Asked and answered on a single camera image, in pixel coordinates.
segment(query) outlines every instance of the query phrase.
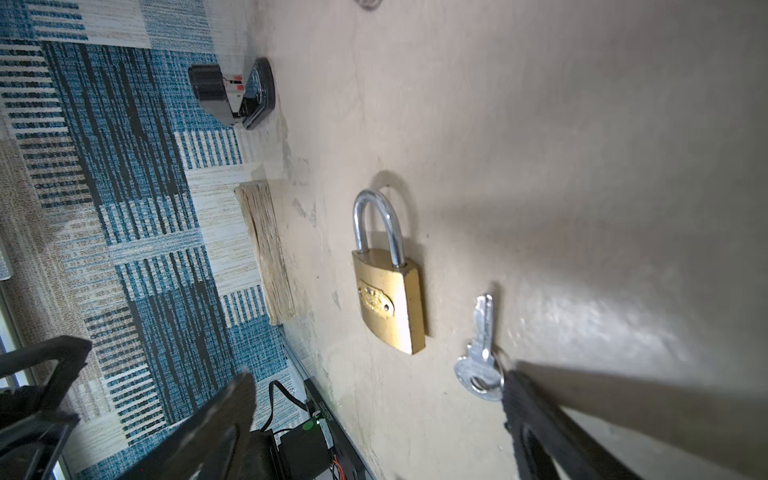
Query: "key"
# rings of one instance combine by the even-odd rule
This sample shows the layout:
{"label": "key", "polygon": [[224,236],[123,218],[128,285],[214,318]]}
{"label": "key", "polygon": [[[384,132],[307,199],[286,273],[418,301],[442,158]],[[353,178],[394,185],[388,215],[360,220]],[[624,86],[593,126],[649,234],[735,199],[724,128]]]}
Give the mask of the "key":
{"label": "key", "polygon": [[467,356],[453,366],[459,382],[474,395],[489,402],[500,402],[504,376],[493,357],[493,297],[481,295],[475,305],[475,338],[467,346]]}

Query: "padlock shackle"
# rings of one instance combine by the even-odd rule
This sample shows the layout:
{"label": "padlock shackle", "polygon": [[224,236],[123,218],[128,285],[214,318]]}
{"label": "padlock shackle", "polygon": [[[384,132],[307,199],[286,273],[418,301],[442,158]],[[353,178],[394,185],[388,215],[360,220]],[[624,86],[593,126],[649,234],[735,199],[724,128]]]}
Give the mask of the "padlock shackle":
{"label": "padlock shackle", "polygon": [[376,209],[384,220],[384,228],[389,239],[389,252],[392,254],[392,265],[398,268],[406,265],[406,255],[402,249],[402,233],[400,232],[400,222],[397,220],[395,209],[387,198],[378,191],[365,189],[355,199],[353,208],[353,221],[355,224],[355,240],[357,242],[357,251],[365,253],[368,248],[368,235],[366,234],[366,220],[363,214],[366,211],[367,204],[376,205]]}

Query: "gold padlock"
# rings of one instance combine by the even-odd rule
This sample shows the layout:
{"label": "gold padlock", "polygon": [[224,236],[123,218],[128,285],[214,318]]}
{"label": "gold padlock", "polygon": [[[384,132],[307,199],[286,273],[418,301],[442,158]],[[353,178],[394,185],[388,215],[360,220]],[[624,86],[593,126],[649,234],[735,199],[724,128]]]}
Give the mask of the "gold padlock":
{"label": "gold padlock", "polygon": [[[373,204],[384,220],[389,252],[368,248],[363,214]],[[419,266],[402,249],[400,222],[387,198],[378,191],[363,190],[353,210],[357,250],[352,252],[362,319],[385,343],[405,353],[426,346]]]}

